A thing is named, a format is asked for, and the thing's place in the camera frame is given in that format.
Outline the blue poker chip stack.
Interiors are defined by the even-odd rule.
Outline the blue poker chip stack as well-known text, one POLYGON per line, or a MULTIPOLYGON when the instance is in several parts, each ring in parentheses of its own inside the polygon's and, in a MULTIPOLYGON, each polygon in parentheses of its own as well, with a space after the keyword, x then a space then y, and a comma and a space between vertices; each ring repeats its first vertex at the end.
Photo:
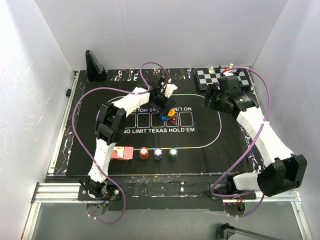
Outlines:
POLYGON ((153 157, 155 160, 160 160, 163 156, 163 150, 159 147, 155 148, 153 151, 153 157))

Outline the yellow big blind button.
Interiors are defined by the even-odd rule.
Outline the yellow big blind button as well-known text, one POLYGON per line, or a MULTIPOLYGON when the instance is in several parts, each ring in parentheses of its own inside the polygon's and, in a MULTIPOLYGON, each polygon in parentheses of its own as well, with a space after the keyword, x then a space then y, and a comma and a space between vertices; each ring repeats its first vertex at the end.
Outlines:
POLYGON ((172 116, 174 116, 175 115, 175 110, 174 109, 171 109, 169 112, 168 112, 168 114, 167 114, 167 116, 168 117, 172 117, 172 116))

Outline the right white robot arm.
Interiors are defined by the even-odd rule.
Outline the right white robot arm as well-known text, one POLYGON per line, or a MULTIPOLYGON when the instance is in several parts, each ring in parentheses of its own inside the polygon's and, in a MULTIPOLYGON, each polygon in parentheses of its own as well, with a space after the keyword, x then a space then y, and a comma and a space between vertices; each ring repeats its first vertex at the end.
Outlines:
POLYGON ((215 182, 211 194, 215 197, 237 199, 260 191, 267 197, 297 189, 307 168, 306 158, 295 155, 277 136, 267 116, 250 93, 243 93, 236 76, 224 76, 208 85, 203 105, 212 110, 230 113, 252 139, 252 146, 260 152, 264 170, 230 176, 229 173, 249 154, 247 149, 219 179, 227 178, 224 186, 215 182))

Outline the blue small blind button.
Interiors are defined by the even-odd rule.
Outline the blue small blind button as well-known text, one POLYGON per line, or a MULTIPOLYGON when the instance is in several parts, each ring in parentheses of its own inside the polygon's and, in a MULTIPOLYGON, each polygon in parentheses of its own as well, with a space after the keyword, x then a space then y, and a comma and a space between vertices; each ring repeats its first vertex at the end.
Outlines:
POLYGON ((160 119, 161 121, 167 121, 167 120, 168 120, 168 116, 160 115, 160 116, 159 116, 159 119, 160 119))

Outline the red poker chip stack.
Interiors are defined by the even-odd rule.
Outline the red poker chip stack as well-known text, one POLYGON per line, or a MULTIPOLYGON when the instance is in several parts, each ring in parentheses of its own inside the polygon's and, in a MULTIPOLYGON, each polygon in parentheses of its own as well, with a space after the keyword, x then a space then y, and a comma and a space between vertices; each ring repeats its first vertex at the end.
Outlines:
POLYGON ((139 157, 140 157, 142 160, 146 160, 146 159, 149 157, 149 150, 148 150, 146 147, 142 147, 142 148, 139 150, 139 157))

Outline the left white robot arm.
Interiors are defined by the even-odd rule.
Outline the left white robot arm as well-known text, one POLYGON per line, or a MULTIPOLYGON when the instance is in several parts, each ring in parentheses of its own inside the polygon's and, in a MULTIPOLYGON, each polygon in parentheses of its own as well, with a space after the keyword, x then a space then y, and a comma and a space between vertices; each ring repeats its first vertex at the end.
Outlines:
POLYGON ((92 160, 92 166, 87 179, 80 184, 95 200, 107 196, 107 184, 104 181, 108 177, 113 149, 124 133, 129 114, 145 104, 150 104, 161 116, 167 116, 176 103, 170 97, 178 87, 161 77, 158 82, 143 80, 131 92, 110 87, 102 89, 126 95, 115 102, 106 101, 101 105, 94 125, 96 139, 94 155, 86 150, 92 160))

